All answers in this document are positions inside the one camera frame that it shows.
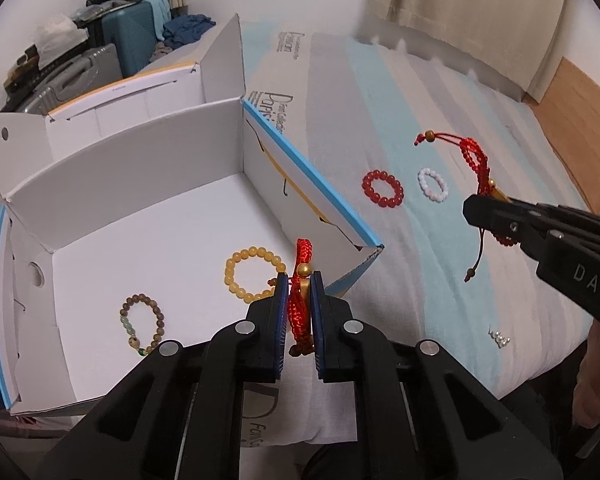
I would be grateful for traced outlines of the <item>person's right hand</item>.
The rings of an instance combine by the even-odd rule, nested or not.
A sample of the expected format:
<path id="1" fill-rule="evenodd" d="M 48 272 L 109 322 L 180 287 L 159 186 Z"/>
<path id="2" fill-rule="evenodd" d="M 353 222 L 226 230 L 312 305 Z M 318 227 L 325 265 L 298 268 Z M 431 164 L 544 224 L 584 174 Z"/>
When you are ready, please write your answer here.
<path id="1" fill-rule="evenodd" d="M 588 348 L 581 362 L 573 391 L 573 421 L 584 428 L 600 424 L 600 322 L 595 320 L 588 332 Z"/>

